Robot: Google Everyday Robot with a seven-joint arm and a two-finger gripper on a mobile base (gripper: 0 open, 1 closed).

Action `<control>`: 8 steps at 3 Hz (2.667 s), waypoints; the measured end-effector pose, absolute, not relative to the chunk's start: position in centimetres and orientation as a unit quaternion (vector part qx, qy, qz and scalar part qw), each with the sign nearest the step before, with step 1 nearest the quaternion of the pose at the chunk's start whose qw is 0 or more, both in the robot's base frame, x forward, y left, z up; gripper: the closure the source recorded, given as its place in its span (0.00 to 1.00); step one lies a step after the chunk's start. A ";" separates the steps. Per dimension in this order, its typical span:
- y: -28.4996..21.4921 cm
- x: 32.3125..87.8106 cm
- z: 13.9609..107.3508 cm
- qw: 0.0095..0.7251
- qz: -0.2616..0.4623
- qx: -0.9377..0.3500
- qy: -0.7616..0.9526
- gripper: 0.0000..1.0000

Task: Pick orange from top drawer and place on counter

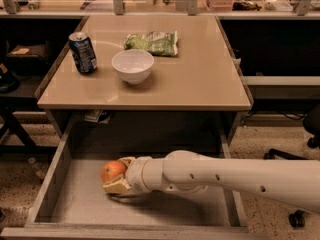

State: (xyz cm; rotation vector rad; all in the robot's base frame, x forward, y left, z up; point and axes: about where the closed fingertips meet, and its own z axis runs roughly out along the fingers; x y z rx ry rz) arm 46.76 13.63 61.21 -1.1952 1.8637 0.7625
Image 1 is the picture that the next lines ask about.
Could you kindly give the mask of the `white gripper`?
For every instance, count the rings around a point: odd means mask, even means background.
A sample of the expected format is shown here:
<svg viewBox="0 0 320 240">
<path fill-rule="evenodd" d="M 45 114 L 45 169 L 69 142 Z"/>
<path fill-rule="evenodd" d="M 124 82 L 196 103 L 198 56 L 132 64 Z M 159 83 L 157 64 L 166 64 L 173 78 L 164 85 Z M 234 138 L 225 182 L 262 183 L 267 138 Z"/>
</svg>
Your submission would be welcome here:
<svg viewBox="0 0 320 240">
<path fill-rule="evenodd" d="M 122 157 L 120 161 L 127 166 L 125 175 L 120 174 L 103 184 L 102 188 L 107 194 L 141 195 L 149 193 L 143 180 L 143 169 L 149 157 Z"/>
</svg>

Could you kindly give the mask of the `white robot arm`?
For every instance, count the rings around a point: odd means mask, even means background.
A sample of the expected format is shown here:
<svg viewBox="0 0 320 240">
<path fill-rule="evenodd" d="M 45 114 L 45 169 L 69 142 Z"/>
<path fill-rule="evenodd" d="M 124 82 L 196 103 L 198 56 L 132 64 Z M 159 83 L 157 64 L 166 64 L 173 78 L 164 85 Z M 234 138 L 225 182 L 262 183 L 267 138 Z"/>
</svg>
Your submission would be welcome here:
<svg viewBox="0 0 320 240">
<path fill-rule="evenodd" d="M 206 186 L 219 186 L 320 212 L 319 160 L 224 159 L 178 150 L 164 158 L 121 161 L 126 171 L 103 184 L 110 195 L 193 194 Z"/>
</svg>

